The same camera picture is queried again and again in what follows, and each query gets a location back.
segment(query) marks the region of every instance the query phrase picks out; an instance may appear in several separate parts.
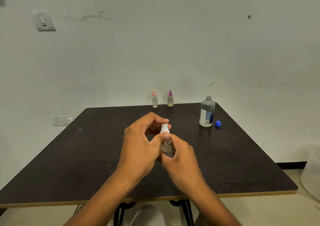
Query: white label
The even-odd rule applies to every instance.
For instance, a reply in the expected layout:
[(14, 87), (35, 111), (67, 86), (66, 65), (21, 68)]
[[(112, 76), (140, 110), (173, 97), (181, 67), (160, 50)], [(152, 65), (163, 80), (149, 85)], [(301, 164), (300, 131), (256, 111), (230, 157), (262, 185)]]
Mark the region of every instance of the white label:
[(200, 114), (200, 122), (201, 123), (206, 123), (206, 112), (205, 110), (201, 109), (201, 114)]

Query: white spray nozzle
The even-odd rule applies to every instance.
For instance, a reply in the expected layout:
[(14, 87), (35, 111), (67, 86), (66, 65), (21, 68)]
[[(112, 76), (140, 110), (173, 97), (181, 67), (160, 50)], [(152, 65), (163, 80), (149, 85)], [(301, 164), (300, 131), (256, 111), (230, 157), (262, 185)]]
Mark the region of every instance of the white spray nozzle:
[(161, 124), (161, 131), (160, 133), (170, 133), (169, 129), (168, 129), (168, 123), (166, 124)]

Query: white plastic bucket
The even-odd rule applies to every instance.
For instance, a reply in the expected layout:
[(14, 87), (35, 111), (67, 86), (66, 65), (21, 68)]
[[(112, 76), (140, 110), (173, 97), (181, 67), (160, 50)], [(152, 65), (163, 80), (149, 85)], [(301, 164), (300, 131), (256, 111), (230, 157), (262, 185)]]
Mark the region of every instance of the white plastic bucket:
[(320, 146), (310, 150), (310, 158), (301, 174), (301, 183), (311, 196), (320, 201)]

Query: forearm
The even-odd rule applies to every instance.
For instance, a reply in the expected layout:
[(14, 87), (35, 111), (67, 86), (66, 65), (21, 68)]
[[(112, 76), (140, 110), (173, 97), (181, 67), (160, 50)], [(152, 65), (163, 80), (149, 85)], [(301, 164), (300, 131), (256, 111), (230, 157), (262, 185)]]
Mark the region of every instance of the forearm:
[(105, 226), (135, 182), (114, 172), (100, 190), (70, 218), (65, 226)]
[(241, 226), (204, 181), (188, 193), (188, 196), (199, 213), (202, 214), (208, 226)]

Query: hand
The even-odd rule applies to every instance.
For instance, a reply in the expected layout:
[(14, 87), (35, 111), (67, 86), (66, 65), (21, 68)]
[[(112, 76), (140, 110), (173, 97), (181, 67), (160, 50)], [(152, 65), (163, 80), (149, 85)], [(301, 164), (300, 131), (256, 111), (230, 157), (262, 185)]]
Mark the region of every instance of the hand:
[[(160, 145), (168, 134), (159, 134), (161, 124), (168, 122), (168, 119), (150, 112), (127, 127), (116, 172), (124, 173), (136, 184), (149, 174), (159, 156)], [(149, 142), (146, 134), (157, 135)]]
[(166, 168), (175, 186), (189, 196), (201, 184), (205, 183), (193, 147), (186, 141), (171, 135), (175, 154), (173, 158), (160, 152), (158, 161)]

